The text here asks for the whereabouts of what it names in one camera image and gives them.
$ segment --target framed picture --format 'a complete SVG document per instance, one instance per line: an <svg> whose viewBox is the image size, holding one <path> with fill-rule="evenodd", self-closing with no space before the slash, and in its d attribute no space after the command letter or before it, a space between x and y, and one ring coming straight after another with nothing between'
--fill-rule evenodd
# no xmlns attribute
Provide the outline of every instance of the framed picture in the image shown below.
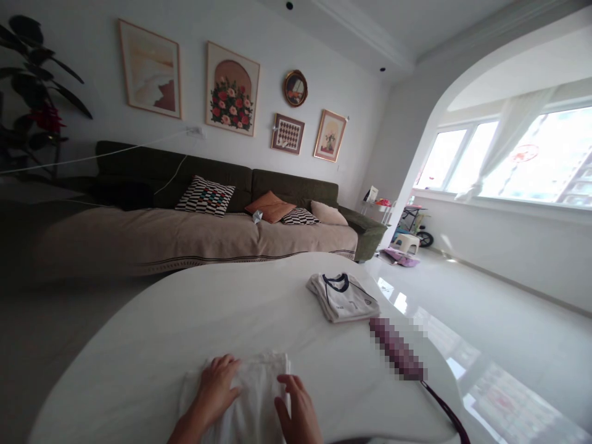
<svg viewBox="0 0 592 444"><path fill-rule="evenodd" d="M299 107L308 97L308 84L300 71L292 71L286 76L284 97L286 102L293 107Z"/></svg>
<svg viewBox="0 0 592 444"><path fill-rule="evenodd" d="M252 137L259 64L209 41L207 70L206 124Z"/></svg>
<svg viewBox="0 0 592 444"><path fill-rule="evenodd" d="M304 122L276 113L271 136L271 147L291 154L300 154Z"/></svg>
<svg viewBox="0 0 592 444"><path fill-rule="evenodd" d="M346 123L347 120L345 117L331 111L323 110L319 135L316 138L316 147L314 148L313 155L315 157L330 162L337 161Z"/></svg>
<svg viewBox="0 0 592 444"><path fill-rule="evenodd" d="M181 118L179 45L119 20L128 105Z"/></svg>

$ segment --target green sofa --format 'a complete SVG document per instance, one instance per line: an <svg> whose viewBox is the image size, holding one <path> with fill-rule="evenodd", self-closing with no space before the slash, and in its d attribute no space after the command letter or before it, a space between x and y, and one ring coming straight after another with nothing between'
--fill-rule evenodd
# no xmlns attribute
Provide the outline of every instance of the green sofa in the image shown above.
<svg viewBox="0 0 592 444"><path fill-rule="evenodd" d="M99 141L96 154L102 155L131 147L131 145ZM140 147L97 159L99 174L95 178L64 179L64 185L86 192L93 184L111 185L121 182L140 182L153 191L161 189L173 177L184 155L169 151ZM358 235L356 261L372 258L386 226L337 203L337 184L265 170L251 170L246 166L188 156L175 178L154 196L155 208L174 208L191 182L192 175L236 187L227 212L244 212L244 208L269 190L286 202L310 210L311 200L332 207L348 221Z"/></svg>

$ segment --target folded clothes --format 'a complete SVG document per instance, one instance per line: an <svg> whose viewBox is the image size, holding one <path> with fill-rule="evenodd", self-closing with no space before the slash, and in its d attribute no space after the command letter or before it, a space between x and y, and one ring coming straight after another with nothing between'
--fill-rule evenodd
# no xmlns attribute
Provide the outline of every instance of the folded clothes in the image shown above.
<svg viewBox="0 0 592 444"><path fill-rule="evenodd" d="M380 315L376 299L351 274L327 277L316 273L310 277L306 288L316 296L325 318L331 323L358 321Z"/></svg>
<svg viewBox="0 0 592 444"><path fill-rule="evenodd" d="M205 365L209 366L211 362L209 359ZM179 417L195 398L200 373L188 372L185 375L179 399ZM287 406L290 405L286 391L277 380L278 375L288 373L290 361L285 353L262 353L243 360L231 384L231 388L241 387L240 396L208 429L202 444L284 442L273 400L281 397Z"/></svg>

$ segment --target round table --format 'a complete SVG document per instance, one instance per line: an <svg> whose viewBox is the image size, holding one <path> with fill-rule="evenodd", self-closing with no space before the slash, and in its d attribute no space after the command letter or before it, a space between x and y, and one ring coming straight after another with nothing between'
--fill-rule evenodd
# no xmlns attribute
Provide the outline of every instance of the round table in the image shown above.
<svg viewBox="0 0 592 444"><path fill-rule="evenodd" d="M309 391L326 442L359 436L444 442L456 432L418 382L390 369L367 321L330 324L305 284L313 273L354 275L379 301L457 415L456 380L425 333L355 262L304 253L264 263L205 265L158 281L91 339L53 388L32 443L167 441L187 371L211 356L285 352Z"/></svg>

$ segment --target white stool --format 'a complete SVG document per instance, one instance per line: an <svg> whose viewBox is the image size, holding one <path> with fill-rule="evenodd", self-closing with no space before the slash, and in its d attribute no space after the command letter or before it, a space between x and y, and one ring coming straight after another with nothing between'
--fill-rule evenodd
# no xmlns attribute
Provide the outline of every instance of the white stool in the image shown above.
<svg viewBox="0 0 592 444"><path fill-rule="evenodd" d="M403 253L408 253L411 247L415 247L415 251L413 254L417 254L420 242L421 240L417 236L413 236L412 234L399 233L395 241L392 244L390 244L390 246Z"/></svg>

